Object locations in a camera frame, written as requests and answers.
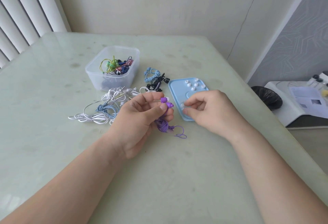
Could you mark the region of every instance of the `floor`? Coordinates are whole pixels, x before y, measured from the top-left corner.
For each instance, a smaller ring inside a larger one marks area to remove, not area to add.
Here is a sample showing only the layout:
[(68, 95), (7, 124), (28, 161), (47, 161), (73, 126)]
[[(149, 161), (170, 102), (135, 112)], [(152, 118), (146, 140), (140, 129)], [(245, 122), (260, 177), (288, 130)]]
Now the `floor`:
[(328, 175), (328, 128), (298, 129), (289, 132)]

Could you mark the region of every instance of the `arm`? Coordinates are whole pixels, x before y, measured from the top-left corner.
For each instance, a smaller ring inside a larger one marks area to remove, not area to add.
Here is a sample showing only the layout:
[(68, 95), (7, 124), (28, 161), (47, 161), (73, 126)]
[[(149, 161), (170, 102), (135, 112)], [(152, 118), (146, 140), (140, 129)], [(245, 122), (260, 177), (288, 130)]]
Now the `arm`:
[(224, 93), (196, 93), (185, 106), (185, 114), (232, 144), (266, 224), (328, 223), (327, 206)]
[[(145, 93), (124, 104), (106, 134), (0, 224), (87, 223), (115, 173), (137, 155), (156, 128), (154, 120), (165, 113), (167, 105), (154, 101), (161, 97)], [(173, 109), (165, 119), (173, 119)], [(130, 128), (118, 135), (123, 126)]]

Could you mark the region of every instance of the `hand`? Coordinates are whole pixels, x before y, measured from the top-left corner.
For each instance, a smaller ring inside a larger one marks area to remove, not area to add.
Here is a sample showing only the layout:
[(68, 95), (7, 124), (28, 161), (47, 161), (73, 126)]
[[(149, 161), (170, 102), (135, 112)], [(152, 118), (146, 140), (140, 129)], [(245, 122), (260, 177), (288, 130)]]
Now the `hand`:
[[(154, 120), (165, 114), (167, 105), (161, 103), (161, 92), (140, 94), (126, 102), (115, 118), (105, 138), (114, 140), (115, 148), (123, 152), (127, 159), (136, 156), (152, 130), (157, 129)], [(173, 120), (173, 109), (166, 113), (165, 120)]]
[(226, 139), (234, 135), (237, 128), (248, 126), (227, 95), (219, 90), (202, 91), (193, 94), (184, 103), (183, 113), (197, 124)]

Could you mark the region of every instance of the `forearm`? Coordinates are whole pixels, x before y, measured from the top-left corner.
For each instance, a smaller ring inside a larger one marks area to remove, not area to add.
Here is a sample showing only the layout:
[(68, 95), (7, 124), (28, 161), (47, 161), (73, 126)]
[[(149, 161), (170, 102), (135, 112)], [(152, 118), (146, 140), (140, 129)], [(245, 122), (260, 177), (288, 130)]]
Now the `forearm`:
[(230, 142), (265, 223), (328, 223), (327, 206), (260, 132), (245, 124)]
[(87, 223), (123, 161), (97, 140), (0, 223)]

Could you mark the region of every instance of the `vertical blind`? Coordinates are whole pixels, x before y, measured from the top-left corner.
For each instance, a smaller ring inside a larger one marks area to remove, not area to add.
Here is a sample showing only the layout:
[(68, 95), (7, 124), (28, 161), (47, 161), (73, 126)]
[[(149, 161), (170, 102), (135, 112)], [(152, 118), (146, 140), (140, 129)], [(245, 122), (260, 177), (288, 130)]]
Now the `vertical blind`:
[(70, 31), (59, 0), (0, 0), (0, 68), (44, 34)]

